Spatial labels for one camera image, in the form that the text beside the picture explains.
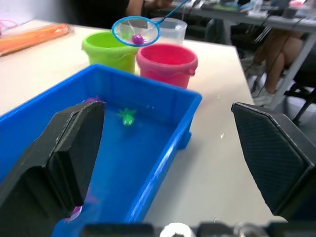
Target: pink bucket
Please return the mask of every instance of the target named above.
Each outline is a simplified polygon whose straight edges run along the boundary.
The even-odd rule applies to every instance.
[[[157,43],[141,48],[136,56],[140,75],[186,89],[198,67],[191,50],[173,44]]]

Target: green toy starfish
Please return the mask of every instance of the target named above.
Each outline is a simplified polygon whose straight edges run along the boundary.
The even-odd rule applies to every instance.
[[[125,108],[124,111],[119,110],[118,116],[123,118],[123,124],[125,126],[131,126],[135,121],[134,114],[136,114],[136,110]]]

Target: orange object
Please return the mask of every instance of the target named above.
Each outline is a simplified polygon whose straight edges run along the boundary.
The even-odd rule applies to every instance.
[[[0,38],[0,56],[63,36],[70,31],[67,24],[53,24],[14,36]]]

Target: net rim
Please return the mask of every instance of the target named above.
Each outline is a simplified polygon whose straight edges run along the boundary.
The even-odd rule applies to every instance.
[[[156,27],[156,29],[157,29],[157,32],[158,32],[158,33],[157,33],[157,37],[156,37],[153,41],[148,42],[148,43],[144,43],[144,44],[142,44],[142,45],[135,45],[135,44],[133,44],[133,43],[128,43],[128,42],[126,42],[126,41],[121,40],[121,39],[115,34],[114,29],[115,29],[115,27],[116,27],[118,24],[120,24],[121,22],[126,21],[126,20],[129,20],[129,19],[142,19],[142,20],[145,20],[145,21],[150,22],[150,23],[153,24],[153,25]],[[113,36],[117,39],[117,41],[119,41],[119,42],[121,42],[121,43],[123,43],[123,44],[126,44],[126,45],[128,45],[128,46],[132,46],[132,47],[145,47],[145,46],[151,45],[151,44],[155,43],[155,42],[159,39],[159,37],[160,37],[160,27],[159,27],[159,25],[157,24],[157,22],[154,22],[154,21],[152,21],[151,19],[149,19],[149,18],[147,18],[147,17],[143,17],[143,16],[127,16],[127,17],[123,17],[123,18],[119,19],[118,21],[116,21],[116,22],[113,24],[112,29],[111,29],[111,32],[112,32]]]

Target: desk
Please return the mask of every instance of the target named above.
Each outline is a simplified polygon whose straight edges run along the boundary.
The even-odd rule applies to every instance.
[[[185,9],[185,13],[188,13],[188,12],[189,12],[189,8]],[[211,17],[211,18],[216,18],[216,19],[229,20],[233,22],[247,23],[251,25],[261,25],[262,23],[265,23],[266,26],[273,27],[273,28],[286,29],[286,30],[292,30],[293,25],[298,21],[298,19],[285,19],[279,16],[271,16],[266,20],[266,17],[248,16],[246,13],[238,13],[238,12],[216,10],[216,9],[209,10],[209,9],[201,9],[201,8],[193,9],[190,15],[196,15],[196,16],[201,16],[201,17]],[[316,21],[303,19],[295,26],[295,30],[302,31],[302,32],[309,32],[310,35],[305,41],[305,44],[299,56],[292,63],[291,67],[288,70],[287,75],[285,76],[284,80],[281,83],[281,86],[278,88],[275,96],[273,97],[273,100],[269,105],[270,109],[275,109],[275,107],[281,101],[285,91],[288,89],[293,78],[295,77],[296,73],[300,69],[305,58],[309,54],[311,48],[316,43]]]
[[[8,33],[42,26],[32,21]],[[82,39],[98,29],[74,27],[59,39],[0,57],[0,115],[88,66],[80,50]],[[155,225],[180,221],[263,224],[273,217],[244,161],[233,102],[252,103],[236,49],[185,41],[198,56],[199,66],[189,89],[203,100],[191,126],[188,147],[179,152],[145,221]]]

